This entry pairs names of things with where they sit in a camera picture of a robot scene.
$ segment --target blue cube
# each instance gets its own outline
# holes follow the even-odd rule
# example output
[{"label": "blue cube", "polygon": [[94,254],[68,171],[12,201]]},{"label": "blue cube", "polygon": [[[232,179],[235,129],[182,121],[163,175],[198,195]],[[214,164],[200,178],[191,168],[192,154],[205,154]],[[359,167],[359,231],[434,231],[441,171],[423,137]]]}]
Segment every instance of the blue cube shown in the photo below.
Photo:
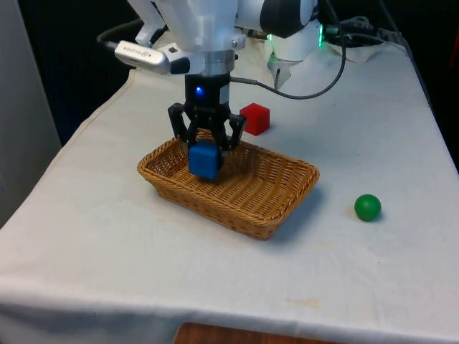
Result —
[{"label": "blue cube", "polygon": [[219,151],[215,142],[198,141],[189,150],[189,172],[213,180],[218,176],[219,171]]}]

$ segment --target basket rim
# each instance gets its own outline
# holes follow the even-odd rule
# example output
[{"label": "basket rim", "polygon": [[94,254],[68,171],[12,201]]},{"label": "basket rim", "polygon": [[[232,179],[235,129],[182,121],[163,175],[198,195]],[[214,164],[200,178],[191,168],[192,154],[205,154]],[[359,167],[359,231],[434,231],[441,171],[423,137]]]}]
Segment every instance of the basket rim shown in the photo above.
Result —
[{"label": "basket rim", "polygon": [[[168,149],[174,147],[175,145],[181,144],[181,141],[178,138],[172,138],[169,141],[166,141],[162,145],[160,145],[157,149],[155,149],[153,152],[147,154],[139,163],[137,166],[137,171],[149,182],[153,183],[155,187],[157,187],[157,183],[162,183],[163,186],[165,184],[169,187],[172,187],[175,190],[181,190],[181,191],[186,191],[189,194],[192,194],[193,197],[196,197],[197,199],[206,201],[209,199],[208,195],[205,193],[202,193],[200,191],[196,191],[193,188],[189,188],[186,184],[182,183],[177,183],[175,181],[171,181],[170,179],[162,176],[161,174],[154,173],[151,169],[147,168],[147,164],[151,162],[153,159],[159,157],[162,153],[167,151]],[[320,172],[319,170],[311,163],[306,163],[305,161],[290,158],[288,156],[284,156],[275,152],[272,152],[271,150],[268,150],[266,148],[262,148],[256,145],[253,145],[251,143],[247,143],[245,141],[241,141],[240,143],[241,146],[246,147],[247,149],[253,150],[253,151],[258,151],[259,153],[263,155],[267,155],[273,158],[278,158],[284,161],[290,161],[292,163],[297,163],[301,164],[304,167],[307,167],[311,169],[311,174],[309,178],[304,180],[302,182],[301,188],[295,190],[292,192],[293,197],[289,200],[288,203],[286,203],[284,206],[279,207],[276,209],[275,213],[270,216],[270,217],[264,217],[260,216],[258,214],[250,213],[245,211],[244,209],[241,208],[236,208],[232,204],[228,204],[225,202],[220,201],[219,199],[213,199],[214,200],[214,205],[216,208],[222,211],[228,211],[231,214],[234,214],[236,217],[240,218],[243,221],[250,222],[252,224],[255,224],[257,226],[267,226],[267,225],[276,225],[280,224],[293,210],[294,207],[292,205],[298,200],[298,199],[303,199],[307,193],[306,191],[310,188],[312,188],[317,180],[320,177]]]}]

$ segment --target blue led light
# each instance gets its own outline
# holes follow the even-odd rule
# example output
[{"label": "blue led light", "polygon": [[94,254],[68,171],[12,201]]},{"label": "blue led light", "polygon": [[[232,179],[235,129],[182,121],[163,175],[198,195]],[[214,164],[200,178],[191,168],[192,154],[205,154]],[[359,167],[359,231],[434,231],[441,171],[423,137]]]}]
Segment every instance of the blue led light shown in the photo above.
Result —
[{"label": "blue led light", "polygon": [[202,88],[200,88],[199,86],[196,87],[196,95],[198,97],[201,97],[202,95],[204,95],[204,90]]}]

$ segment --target wicker basket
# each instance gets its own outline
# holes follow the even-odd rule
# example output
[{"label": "wicker basket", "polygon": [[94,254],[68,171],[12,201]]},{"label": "wicker basket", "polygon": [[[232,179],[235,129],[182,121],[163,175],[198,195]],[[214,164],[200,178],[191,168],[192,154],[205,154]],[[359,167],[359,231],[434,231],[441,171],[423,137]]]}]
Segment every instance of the wicker basket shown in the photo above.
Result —
[{"label": "wicker basket", "polygon": [[137,169],[161,197],[261,240],[276,232],[319,178],[309,163],[245,142],[227,157],[216,181],[188,172],[188,150],[177,139],[148,154]]}]

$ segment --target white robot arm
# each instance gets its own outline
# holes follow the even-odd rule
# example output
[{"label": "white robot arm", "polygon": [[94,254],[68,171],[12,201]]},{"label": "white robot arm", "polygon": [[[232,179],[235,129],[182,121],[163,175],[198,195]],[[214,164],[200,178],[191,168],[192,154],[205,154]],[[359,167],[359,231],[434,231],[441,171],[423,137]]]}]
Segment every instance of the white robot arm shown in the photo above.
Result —
[{"label": "white robot arm", "polygon": [[[116,57],[128,65],[162,75],[185,75],[186,101],[168,109],[174,135],[191,149],[197,143],[198,130],[210,130],[219,151],[221,168],[227,153],[239,144],[245,126],[245,118],[233,115],[229,109],[230,82],[237,79],[231,78],[230,72],[235,67],[236,51],[245,47],[246,36],[241,28],[286,39],[317,19],[317,0],[129,2],[145,26],[136,39],[139,44],[121,41],[115,49]],[[174,34],[176,43],[152,49],[149,39],[155,30],[163,28],[164,23]],[[237,82],[270,89],[254,80],[239,78]],[[309,99],[322,93],[289,97]],[[184,114],[191,121],[188,128],[184,124]],[[227,121],[233,131],[231,136],[227,136],[224,127]]]},{"label": "white robot arm", "polygon": [[[235,51],[245,47],[246,39],[236,27],[285,39],[317,13],[317,0],[156,0],[155,6],[150,0],[129,2],[145,26],[136,39],[139,45],[121,42],[116,56],[134,67],[174,75],[231,72]],[[165,22],[176,43],[159,51],[150,49],[149,39]]]}]

